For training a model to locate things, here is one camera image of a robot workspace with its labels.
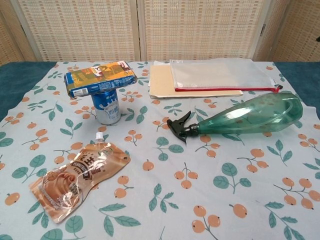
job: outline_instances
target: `snack box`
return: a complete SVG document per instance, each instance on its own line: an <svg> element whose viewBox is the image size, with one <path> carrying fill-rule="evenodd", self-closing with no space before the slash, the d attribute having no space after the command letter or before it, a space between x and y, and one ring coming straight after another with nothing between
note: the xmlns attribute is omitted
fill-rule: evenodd
<svg viewBox="0 0 320 240"><path fill-rule="evenodd" d="M103 93L137 82L137 76L125 61L88 67L64 75L70 97Z"/></svg>

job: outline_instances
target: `blue and white can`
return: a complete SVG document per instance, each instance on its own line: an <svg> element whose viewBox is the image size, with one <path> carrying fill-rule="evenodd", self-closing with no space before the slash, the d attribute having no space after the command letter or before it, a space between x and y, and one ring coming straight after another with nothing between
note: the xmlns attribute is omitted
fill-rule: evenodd
<svg viewBox="0 0 320 240"><path fill-rule="evenodd" d="M106 125L119 121L121 114L117 91L111 90L91 95L97 120Z"/></svg>

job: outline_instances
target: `bottle cap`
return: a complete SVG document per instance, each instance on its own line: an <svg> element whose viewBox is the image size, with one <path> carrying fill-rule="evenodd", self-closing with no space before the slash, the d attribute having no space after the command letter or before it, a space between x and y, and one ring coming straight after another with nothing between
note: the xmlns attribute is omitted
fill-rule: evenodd
<svg viewBox="0 0 320 240"><path fill-rule="evenodd" d="M98 139L104 139L104 133L101 132L101 131L98 131L95 135L95 139L98 140Z"/></svg>

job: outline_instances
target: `floral tablecloth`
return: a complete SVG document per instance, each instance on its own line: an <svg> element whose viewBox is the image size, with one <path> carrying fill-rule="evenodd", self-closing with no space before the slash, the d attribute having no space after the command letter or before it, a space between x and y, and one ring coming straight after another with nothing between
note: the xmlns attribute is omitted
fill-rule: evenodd
<svg viewBox="0 0 320 240"><path fill-rule="evenodd" d="M70 99L64 74L103 62L58 62L0 122L0 240L319 239L320 121L303 105L281 132L202 135L185 145L166 120L197 123L264 92L151 99L152 62L129 62L136 84L117 90L121 119L96 120L90 96ZM257 66L294 92L272 62ZM55 224L28 188L67 164L97 131L131 162Z"/></svg>

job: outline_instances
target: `drink pouch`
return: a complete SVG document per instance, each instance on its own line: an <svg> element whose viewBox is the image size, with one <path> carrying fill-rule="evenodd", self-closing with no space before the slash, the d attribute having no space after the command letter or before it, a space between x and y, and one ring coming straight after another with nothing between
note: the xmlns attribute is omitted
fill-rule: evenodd
<svg viewBox="0 0 320 240"><path fill-rule="evenodd" d="M29 186L55 223L79 207L93 186L130 162L121 149L101 138L96 144L86 145L70 163L49 171Z"/></svg>

